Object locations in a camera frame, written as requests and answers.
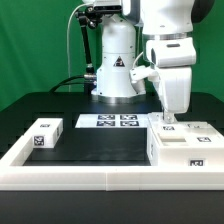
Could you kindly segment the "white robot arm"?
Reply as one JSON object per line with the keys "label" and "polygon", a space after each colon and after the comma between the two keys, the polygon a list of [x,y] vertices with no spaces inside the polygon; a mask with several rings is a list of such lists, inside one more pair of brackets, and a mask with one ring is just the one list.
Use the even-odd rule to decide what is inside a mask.
{"label": "white robot arm", "polygon": [[188,110],[197,53],[191,32],[215,0],[82,0],[91,27],[102,26],[102,64],[93,94],[134,98],[153,83],[163,120]]}

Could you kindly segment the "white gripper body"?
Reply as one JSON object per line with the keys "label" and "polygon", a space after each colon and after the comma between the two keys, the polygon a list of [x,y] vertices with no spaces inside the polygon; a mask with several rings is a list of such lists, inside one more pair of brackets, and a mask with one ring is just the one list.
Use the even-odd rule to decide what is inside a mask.
{"label": "white gripper body", "polygon": [[153,85],[164,110],[185,113],[190,102],[191,66],[196,63],[193,39],[148,40],[146,56],[158,74]]}

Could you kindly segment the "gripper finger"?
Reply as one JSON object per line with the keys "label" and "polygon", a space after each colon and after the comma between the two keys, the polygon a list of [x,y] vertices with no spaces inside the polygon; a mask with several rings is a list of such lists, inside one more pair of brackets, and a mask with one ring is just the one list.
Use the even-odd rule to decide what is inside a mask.
{"label": "gripper finger", "polygon": [[165,123],[172,124],[175,122],[175,117],[173,113],[164,112],[163,113],[163,120]]}

